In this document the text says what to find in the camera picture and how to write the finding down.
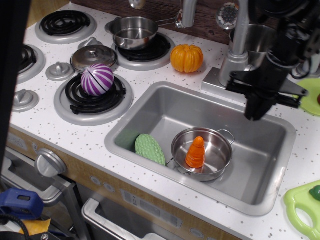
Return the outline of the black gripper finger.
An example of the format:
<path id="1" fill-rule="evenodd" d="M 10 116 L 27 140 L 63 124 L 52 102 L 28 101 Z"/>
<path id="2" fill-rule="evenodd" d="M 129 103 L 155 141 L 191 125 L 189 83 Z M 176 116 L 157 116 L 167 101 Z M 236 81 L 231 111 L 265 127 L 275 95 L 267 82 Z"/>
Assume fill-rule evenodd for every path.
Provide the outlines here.
<path id="1" fill-rule="evenodd" d="M 277 103 L 277 98 L 274 97 L 259 97 L 258 98 L 258 107 L 256 110 L 256 120 L 260 120 L 266 115 L 266 113 Z"/>
<path id="2" fill-rule="evenodd" d="M 258 111 L 260 106 L 260 98 L 255 93 L 251 93 L 247 96 L 247 103 L 245 109 L 245 117 L 250 121 L 257 121 Z"/>

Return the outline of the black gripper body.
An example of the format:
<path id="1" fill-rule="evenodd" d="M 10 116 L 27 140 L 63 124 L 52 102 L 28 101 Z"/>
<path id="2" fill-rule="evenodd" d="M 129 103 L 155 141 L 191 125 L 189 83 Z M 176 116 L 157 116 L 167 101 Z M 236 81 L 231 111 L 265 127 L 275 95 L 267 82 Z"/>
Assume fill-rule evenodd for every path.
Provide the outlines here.
<path id="1" fill-rule="evenodd" d="M 299 90 L 296 93 L 293 90 L 284 91 L 283 86 L 292 69 L 300 61 L 307 59 L 307 50 L 272 48 L 267 52 L 259 68 L 252 71 L 231 72 L 226 90 L 242 94 L 245 98 L 251 93 L 262 98 L 276 97 L 276 104 L 298 108 L 301 99 L 306 96 L 306 91 Z"/>

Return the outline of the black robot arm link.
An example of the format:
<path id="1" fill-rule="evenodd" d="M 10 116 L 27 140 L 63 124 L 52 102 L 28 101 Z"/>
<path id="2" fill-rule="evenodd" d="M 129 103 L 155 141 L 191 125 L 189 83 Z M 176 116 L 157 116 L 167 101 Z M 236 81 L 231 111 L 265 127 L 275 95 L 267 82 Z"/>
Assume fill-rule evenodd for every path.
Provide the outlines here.
<path id="1" fill-rule="evenodd" d="M 0 163 L 3 164 L 30 0 L 0 2 Z"/>

